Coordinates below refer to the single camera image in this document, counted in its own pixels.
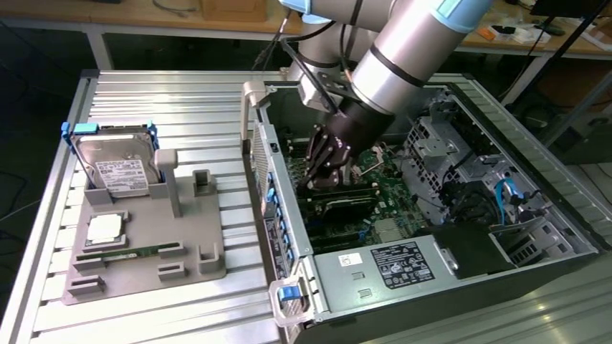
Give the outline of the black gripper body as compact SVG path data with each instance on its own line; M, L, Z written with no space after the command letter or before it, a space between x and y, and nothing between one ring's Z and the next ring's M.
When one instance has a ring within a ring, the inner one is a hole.
M394 115L375 111L361 101L343 100L329 117L329 167L343 166L371 147L394 121Z

